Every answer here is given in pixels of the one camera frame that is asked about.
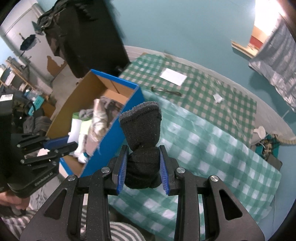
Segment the screw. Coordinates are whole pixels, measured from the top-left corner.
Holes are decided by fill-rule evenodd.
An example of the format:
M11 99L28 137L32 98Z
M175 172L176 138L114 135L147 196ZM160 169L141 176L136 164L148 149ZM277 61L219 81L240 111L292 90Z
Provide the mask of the screw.
M184 173L184 172L185 172L185 169L182 168L182 167L178 167L178 168L177 168L177 172L178 172L178 173Z
M101 169L101 171L102 171L102 173L108 173L108 172L110 172L110 168L109 167L103 167Z
M76 178L76 176L75 176L74 174L69 175L69 176L67 177L67 179L68 179L69 181L73 181L73 180L75 180L75 178Z
M217 181L219 181L219 178L218 178L217 176L215 176L215 175L211 176L210 178L211 178L211 180L212 180L213 182L217 182Z

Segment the green checkered blanket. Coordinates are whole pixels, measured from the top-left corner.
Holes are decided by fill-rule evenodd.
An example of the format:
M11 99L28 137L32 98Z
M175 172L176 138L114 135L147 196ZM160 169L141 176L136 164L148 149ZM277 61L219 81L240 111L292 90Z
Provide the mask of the green checkered blanket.
M278 170L248 149L241 141L193 113L143 91L147 101L157 101L162 111L159 145L168 155L201 177L217 175L259 221L270 210L278 188ZM200 202L201 238L205 238L203 207ZM173 240L177 196L166 196L162 185L155 189L129 189L109 196L109 203L140 227L166 240Z
M182 86L159 77L166 68L187 76ZM236 88L198 69L152 54L138 57L120 75L120 78L135 82L144 90L151 90L154 86L180 92L181 97L164 92L156 92L156 95L206 119L246 146L250 146L255 124L256 102ZM224 98L219 104L214 100L215 93Z

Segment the wooden shelf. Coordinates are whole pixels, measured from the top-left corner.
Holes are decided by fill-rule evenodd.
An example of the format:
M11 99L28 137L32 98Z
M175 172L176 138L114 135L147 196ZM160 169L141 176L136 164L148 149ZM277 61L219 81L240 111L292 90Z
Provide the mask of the wooden shelf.
M247 47L243 47L240 44L231 41L231 46L238 51L244 53L245 55L249 56L250 58L253 58L258 53L258 50L251 44L248 44Z

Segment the gray curtain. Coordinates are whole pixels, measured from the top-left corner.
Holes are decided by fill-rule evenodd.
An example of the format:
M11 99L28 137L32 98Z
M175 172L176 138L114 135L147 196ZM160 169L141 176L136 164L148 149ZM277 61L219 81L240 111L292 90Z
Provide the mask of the gray curtain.
M296 112L296 43L282 17L249 67L267 78Z

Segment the human hand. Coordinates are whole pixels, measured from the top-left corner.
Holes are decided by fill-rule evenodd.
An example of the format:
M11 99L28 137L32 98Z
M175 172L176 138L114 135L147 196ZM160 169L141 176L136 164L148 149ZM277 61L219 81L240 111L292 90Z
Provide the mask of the human hand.
M14 206L16 209L25 210L29 206L30 198L19 198L15 196L11 191L0 193L0 205L2 206Z

